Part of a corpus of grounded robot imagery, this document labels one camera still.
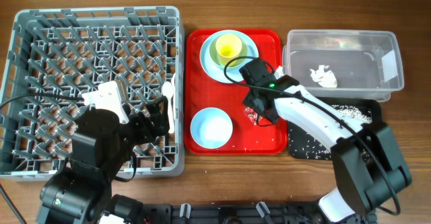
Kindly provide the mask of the red snack wrapper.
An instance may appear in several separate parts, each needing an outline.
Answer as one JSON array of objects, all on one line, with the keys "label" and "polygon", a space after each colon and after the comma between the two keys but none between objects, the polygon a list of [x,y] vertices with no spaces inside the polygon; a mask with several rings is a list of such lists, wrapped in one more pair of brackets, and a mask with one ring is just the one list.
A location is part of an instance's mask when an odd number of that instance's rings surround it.
[{"label": "red snack wrapper", "polygon": [[246,107],[244,109],[244,114],[254,125],[259,125],[261,116],[256,113],[252,108]]}]

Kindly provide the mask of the white plastic spoon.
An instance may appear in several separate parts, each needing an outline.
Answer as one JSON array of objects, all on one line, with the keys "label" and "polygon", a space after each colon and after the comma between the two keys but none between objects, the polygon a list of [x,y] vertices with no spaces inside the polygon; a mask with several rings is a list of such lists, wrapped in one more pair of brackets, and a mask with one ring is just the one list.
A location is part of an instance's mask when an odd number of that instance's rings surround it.
[{"label": "white plastic spoon", "polygon": [[173,88],[171,82],[165,81],[163,83],[163,85],[162,85],[162,94],[168,100],[168,109],[167,109],[168,123],[169,123],[168,133],[169,134],[173,134],[174,133],[174,127],[175,127],[173,107],[172,107],[172,99],[173,99],[173,96],[174,96],[174,88]]}]

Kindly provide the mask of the green bowl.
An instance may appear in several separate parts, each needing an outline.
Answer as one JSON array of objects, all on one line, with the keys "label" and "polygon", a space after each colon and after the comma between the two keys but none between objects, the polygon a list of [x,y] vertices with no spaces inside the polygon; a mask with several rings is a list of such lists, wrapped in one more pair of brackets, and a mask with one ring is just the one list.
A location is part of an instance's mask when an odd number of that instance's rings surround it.
[{"label": "green bowl", "polygon": [[[217,57],[217,52],[216,52],[216,40],[219,38],[220,36],[217,36],[210,44],[210,48],[209,48],[209,53],[211,55],[211,58],[213,59],[213,61],[215,62],[215,64],[217,66],[223,67],[218,63],[218,57]],[[242,40],[242,38],[240,36],[238,36],[241,41],[242,41],[242,51],[240,53],[240,55],[238,57],[243,57],[246,56],[248,54],[248,47],[246,45],[246,43]],[[238,67],[244,60],[243,59],[238,59],[238,57],[236,57],[235,59],[232,59],[233,61],[228,65],[228,69],[232,69],[235,67]]]}]

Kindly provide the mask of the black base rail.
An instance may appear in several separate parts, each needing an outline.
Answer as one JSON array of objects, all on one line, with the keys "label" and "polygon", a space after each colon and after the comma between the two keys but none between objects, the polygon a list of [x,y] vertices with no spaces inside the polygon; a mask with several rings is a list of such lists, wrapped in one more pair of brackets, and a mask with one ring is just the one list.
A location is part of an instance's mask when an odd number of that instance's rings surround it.
[{"label": "black base rail", "polygon": [[145,204],[134,223],[326,223],[313,202],[249,205]]}]

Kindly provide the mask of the red serving tray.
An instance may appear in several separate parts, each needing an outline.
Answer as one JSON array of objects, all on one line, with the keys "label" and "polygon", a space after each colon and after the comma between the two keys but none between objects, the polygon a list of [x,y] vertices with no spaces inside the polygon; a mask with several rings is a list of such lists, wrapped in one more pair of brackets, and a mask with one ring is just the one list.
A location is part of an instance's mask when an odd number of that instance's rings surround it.
[{"label": "red serving tray", "polygon": [[[187,39],[185,75],[184,126],[185,146],[197,155],[273,155],[282,152],[288,142],[288,123],[280,120],[273,126],[257,126],[245,114],[242,104],[248,89],[212,79],[201,66],[204,46],[212,43],[212,37],[220,29],[199,29]],[[233,122],[230,140],[217,149],[206,149],[196,143],[190,132],[191,121],[204,108],[219,108]]]}]

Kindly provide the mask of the clear plastic bin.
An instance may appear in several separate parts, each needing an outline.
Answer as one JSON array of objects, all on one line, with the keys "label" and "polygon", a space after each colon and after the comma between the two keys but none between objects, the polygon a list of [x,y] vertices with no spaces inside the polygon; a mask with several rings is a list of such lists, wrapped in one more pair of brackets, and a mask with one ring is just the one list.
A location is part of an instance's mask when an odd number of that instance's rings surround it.
[{"label": "clear plastic bin", "polygon": [[[381,58],[394,50],[398,76],[385,82]],[[329,65],[336,88],[321,87],[310,69]],[[403,63],[394,33],[373,30],[291,30],[283,49],[284,73],[316,97],[389,100],[404,88]]]}]

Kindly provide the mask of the grey dishwasher rack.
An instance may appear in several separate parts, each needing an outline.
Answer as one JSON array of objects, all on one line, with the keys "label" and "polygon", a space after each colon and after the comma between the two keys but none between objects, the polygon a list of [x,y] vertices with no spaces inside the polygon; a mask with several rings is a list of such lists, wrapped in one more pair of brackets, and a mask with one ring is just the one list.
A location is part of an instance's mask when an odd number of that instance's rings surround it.
[{"label": "grey dishwasher rack", "polygon": [[1,177],[46,181],[71,154],[79,98],[121,80],[133,113],[175,84],[175,130],[134,148],[119,176],[171,177],[185,167],[185,30],[173,6],[31,9],[17,13],[1,79]]}]

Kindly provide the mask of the light blue plate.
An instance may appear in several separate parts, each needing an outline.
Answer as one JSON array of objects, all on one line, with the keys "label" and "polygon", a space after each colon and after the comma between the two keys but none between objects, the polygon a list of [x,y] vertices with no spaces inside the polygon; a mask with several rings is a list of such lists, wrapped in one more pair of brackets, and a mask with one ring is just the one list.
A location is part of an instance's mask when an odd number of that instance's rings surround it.
[{"label": "light blue plate", "polygon": [[209,53],[211,42],[217,36],[221,36],[222,34],[235,34],[237,36],[240,36],[248,47],[248,54],[247,54],[248,57],[258,57],[259,51],[258,51],[257,45],[249,36],[236,30],[222,30],[222,31],[213,33],[212,35],[209,36],[209,38],[207,38],[204,41],[199,53],[199,60],[200,60],[202,69],[205,71],[205,73],[208,76],[210,76],[212,79],[216,81],[219,81],[220,83],[231,83],[231,81],[227,79],[224,75],[224,72],[223,72],[224,68],[217,66]]}]

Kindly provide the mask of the white napkin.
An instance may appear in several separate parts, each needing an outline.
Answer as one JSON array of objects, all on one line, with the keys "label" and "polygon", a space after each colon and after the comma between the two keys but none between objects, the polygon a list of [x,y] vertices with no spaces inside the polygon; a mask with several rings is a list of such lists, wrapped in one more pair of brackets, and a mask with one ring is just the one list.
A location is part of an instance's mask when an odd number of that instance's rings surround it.
[{"label": "white napkin", "polygon": [[337,79],[332,70],[329,70],[329,65],[319,65],[317,70],[310,69],[310,77],[321,87],[336,88]]}]

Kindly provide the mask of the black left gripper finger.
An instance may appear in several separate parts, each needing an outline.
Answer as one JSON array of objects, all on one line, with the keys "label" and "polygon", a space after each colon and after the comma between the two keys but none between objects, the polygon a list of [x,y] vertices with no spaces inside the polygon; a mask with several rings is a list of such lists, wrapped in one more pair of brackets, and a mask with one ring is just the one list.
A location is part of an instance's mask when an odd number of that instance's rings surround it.
[{"label": "black left gripper finger", "polygon": [[159,106],[162,107],[159,116],[159,129],[162,135],[167,135],[170,129],[170,123],[168,118],[168,99],[166,96],[162,96],[159,101]]},{"label": "black left gripper finger", "polygon": [[150,114],[150,116],[158,116],[160,115],[160,107],[158,103],[151,103],[145,105],[146,110]]}]

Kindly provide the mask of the small light blue bowl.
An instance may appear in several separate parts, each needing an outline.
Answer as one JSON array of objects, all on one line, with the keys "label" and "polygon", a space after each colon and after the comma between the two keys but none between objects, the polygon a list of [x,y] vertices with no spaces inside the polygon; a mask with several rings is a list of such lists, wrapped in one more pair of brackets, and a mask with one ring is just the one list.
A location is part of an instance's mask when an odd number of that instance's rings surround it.
[{"label": "small light blue bowl", "polygon": [[190,123],[190,134],[198,146],[204,149],[223,147],[231,138],[233,122],[219,108],[204,108],[194,115]]}]

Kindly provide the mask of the black waste tray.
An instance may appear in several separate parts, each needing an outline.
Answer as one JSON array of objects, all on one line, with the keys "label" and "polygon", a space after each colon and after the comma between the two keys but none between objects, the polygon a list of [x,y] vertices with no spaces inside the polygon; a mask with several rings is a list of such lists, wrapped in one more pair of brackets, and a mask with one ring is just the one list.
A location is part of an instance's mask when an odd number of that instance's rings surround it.
[{"label": "black waste tray", "polygon": [[[332,105],[356,106],[370,111],[372,122],[382,122],[383,113],[376,100],[355,98],[319,98],[324,103]],[[331,154],[320,142],[299,126],[288,124],[288,152],[297,159],[331,160]]]}]

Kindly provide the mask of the yellow cup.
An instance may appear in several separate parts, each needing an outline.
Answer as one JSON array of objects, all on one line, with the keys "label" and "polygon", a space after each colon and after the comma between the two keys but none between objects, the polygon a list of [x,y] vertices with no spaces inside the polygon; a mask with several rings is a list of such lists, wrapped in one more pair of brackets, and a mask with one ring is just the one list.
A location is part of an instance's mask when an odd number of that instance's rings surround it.
[{"label": "yellow cup", "polygon": [[215,42],[218,63],[226,66],[229,61],[238,57],[242,51],[242,41],[235,34],[223,34]]}]

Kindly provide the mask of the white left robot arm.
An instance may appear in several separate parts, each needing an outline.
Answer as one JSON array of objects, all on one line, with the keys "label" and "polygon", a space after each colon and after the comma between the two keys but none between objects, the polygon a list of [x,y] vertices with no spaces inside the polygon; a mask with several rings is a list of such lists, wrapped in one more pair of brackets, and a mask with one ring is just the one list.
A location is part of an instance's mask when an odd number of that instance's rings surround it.
[{"label": "white left robot arm", "polygon": [[112,196],[112,181],[126,182],[117,174],[131,161],[133,149],[153,143],[168,133],[168,99],[161,97],[123,124],[110,110],[91,109],[77,119],[73,152],[40,192],[37,223],[96,223]]}]

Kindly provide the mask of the white label on bin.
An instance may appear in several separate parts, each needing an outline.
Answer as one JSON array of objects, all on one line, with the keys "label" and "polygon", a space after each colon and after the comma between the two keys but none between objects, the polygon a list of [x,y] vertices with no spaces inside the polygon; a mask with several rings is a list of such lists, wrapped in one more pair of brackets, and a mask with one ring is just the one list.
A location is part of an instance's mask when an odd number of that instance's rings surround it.
[{"label": "white label on bin", "polygon": [[385,54],[381,58],[381,61],[383,65],[383,77],[385,82],[398,76],[397,60],[396,60],[396,55],[394,50]]}]

